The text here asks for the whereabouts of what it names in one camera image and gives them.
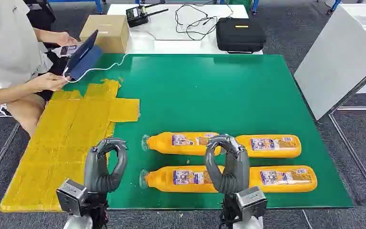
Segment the person's left hand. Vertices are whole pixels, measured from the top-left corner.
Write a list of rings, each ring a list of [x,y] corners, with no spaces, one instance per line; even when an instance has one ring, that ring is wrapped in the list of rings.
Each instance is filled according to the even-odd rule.
[[[58,32],[56,33],[55,43],[59,46],[72,46],[77,45],[78,41],[67,32]]]

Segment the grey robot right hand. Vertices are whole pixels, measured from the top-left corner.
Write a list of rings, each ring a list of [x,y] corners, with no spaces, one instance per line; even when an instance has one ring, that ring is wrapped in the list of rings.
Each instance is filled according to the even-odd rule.
[[[220,171],[214,150],[220,146],[225,150],[224,170]],[[250,162],[245,146],[230,135],[216,135],[208,140],[204,164],[218,193],[233,194],[249,188]]]

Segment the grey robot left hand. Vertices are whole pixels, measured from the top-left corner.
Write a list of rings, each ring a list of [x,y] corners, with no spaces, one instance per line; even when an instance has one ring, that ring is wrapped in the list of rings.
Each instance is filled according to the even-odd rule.
[[[115,150],[118,162],[109,173],[106,154]],[[109,137],[93,146],[86,156],[84,166],[84,186],[89,192],[111,193],[115,191],[122,180],[127,167],[127,146],[120,138]]]

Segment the person's right hand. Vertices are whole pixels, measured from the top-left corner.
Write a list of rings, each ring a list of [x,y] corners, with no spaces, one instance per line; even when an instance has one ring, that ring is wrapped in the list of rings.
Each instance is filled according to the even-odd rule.
[[[58,91],[68,83],[68,79],[52,73],[42,74],[30,81],[34,92],[42,92],[44,90]]]

